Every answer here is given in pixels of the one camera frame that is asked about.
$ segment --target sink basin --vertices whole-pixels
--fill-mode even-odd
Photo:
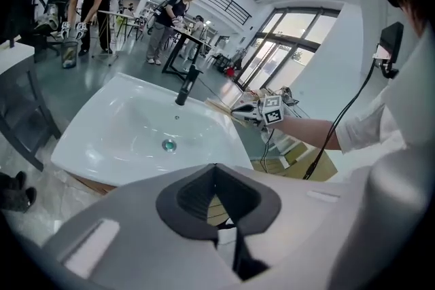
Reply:
[[[74,117],[52,162],[113,186],[208,163],[252,168],[231,119],[177,93],[118,73]]]

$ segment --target red object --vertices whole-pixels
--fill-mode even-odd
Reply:
[[[226,76],[233,77],[234,76],[234,68],[228,68],[225,72]]]

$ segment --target floor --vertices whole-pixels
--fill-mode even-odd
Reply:
[[[144,62],[147,40],[147,36],[142,41],[135,41],[133,35],[130,36],[123,43],[119,58],[111,67],[90,57],[93,50],[96,54],[100,52],[99,45],[95,45],[95,39],[91,43],[91,53],[78,58],[77,67],[72,69],[62,69],[60,58],[55,57],[51,52],[37,57],[39,84],[48,108],[61,131],[68,127],[69,122],[86,101],[117,72],[132,75],[173,91],[180,89],[181,80],[178,77],[162,74],[162,66]],[[177,64],[181,62],[181,58],[178,58]],[[227,105],[231,105],[241,95],[241,91],[213,67],[201,74],[200,79],[190,93],[192,98],[200,101],[205,101],[207,98],[220,99]],[[251,159],[261,158],[264,143],[259,133],[237,123],[235,126],[248,156]],[[4,211],[5,216],[13,230],[38,245],[42,245],[64,221],[100,198],[100,195],[51,163],[50,156],[55,146],[56,140],[51,138],[39,151],[37,157],[44,163],[44,170],[41,173],[18,155],[5,139],[0,138],[0,170],[11,176],[20,170],[25,171],[28,175],[27,186],[37,189],[37,200],[25,214]]]

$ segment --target black t-shirt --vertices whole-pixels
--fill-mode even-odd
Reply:
[[[186,13],[187,5],[183,3],[183,0],[168,0],[168,5],[172,5],[172,11],[175,17],[184,16]],[[162,13],[156,17],[156,22],[165,26],[172,26],[171,17],[169,17],[167,11],[163,9]]]

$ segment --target person in black shirt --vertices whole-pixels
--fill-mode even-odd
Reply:
[[[156,17],[146,55],[148,63],[162,64],[160,54],[167,39],[173,34],[171,27],[179,23],[179,17],[184,17],[191,1],[193,0],[168,0],[161,14]]]
[[[62,25],[64,38],[68,36],[69,28],[71,27],[70,24],[75,20],[76,7],[77,7],[77,0],[70,0],[69,8],[68,8],[68,22],[64,22]],[[79,52],[79,56],[83,56],[89,51],[89,47],[90,47],[89,24],[95,13],[97,13],[101,48],[109,54],[112,53],[109,46],[110,30],[108,26],[108,21],[105,21],[107,14],[102,14],[100,12],[97,12],[98,10],[109,11],[109,9],[110,9],[110,0],[83,0],[82,14],[80,17],[81,22],[77,25],[77,30],[78,30],[77,39],[82,39],[82,47]]]

